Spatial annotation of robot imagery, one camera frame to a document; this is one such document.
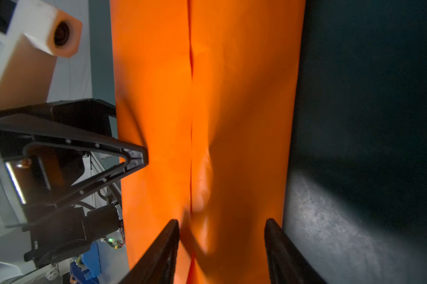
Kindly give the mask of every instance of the metal bolt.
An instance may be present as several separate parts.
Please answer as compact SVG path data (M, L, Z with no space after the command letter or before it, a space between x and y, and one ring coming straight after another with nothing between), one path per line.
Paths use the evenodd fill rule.
M17 166L17 168L20 168L20 169L28 169L31 167L31 165L32 165L32 160L29 158L22 159L15 164L15 166Z

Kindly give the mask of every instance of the mounting hole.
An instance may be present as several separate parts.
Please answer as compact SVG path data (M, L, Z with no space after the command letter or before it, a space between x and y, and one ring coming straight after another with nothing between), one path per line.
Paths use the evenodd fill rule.
M63 46L69 40L70 29L66 22L60 22L54 32L54 44Z

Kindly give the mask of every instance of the white surface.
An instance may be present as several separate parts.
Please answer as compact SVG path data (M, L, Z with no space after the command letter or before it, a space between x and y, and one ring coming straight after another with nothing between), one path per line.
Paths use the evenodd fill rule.
M58 57L48 102L92 98L89 6L87 0L43 0L83 23L78 53Z
M64 261L61 261L59 263L59 274L64 275L65 273L69 272L70 270L70 262L71 259L66 259ZM52 268L51 264L46 265L45 267L40 268L39 270L35 270L31 274L28 274L16 281L13 282L13 284L31 284L36 281L38 281L41 278L44 278L46 273L50 271Z
M51 51L57 49L49 38L65 18L78 22L80 30L78 20L40 0L17 4L0 54L0 110L46 101L56 63ZM72 43L69 49L74 53L76 40Z
M0 237L0 283L9 278L25 275L35 270L33 261L23 261L31 249L31 233L17 228Z
M79 20L53 5L44 3L40 0L21 0L17 8L15 8L13 19L15 19L17 13L20 12L19 7L22 3L29 3L30 11L32 11L32 14L29 13L25 18L29 21L29 23L26 23L26 25L29 25L29 28L24 31L24 35L35 48L54 56L66 58L70 58L78 51L81 29L83 26ZM57 46L54 43L54 34L61 22L65 22L68 25L70 35L68 41L63 46ZM9 31L7 31L7 37L9 37L11 33L11 28L13 28L12 24L9 27Z

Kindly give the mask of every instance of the orange fabric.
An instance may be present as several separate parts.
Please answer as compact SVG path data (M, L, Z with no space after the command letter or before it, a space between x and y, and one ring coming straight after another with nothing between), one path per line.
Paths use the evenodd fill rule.
M122 180L130 266L176 218L175 283L268 283L305 1L110 4L119 138L149 154Z

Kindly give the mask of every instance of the dark surface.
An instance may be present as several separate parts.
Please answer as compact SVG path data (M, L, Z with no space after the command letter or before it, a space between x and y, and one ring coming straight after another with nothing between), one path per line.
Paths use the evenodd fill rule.
M119 284L172 284L178 247L179 222L172 219Z
M0 0L0 32L7 32L16 5L10 0Z
M325 284L274 219L264 229L271 284Z
M145 148L110 136L109 116L115 116L114 105L96 99L0 111L3 224L36 224L148 164ZM124 162L72 184L84 172L83 153L92 151L120 156ZM17 164L25 160L30 160L31 166L18 168ZM26 199L23 205L7 167L12 167L17 176L19 193Z
M89 0L92 97L115 105L109 0Z
M120 227L116 208L109 204L93 209L84 216L81 207L59 211L38 225L25 227L30 231L32 250L24 260L34 260L38 268L78 256L91 249L91 244Z
M427 283L427 1L307 1L284 230L328 283Z

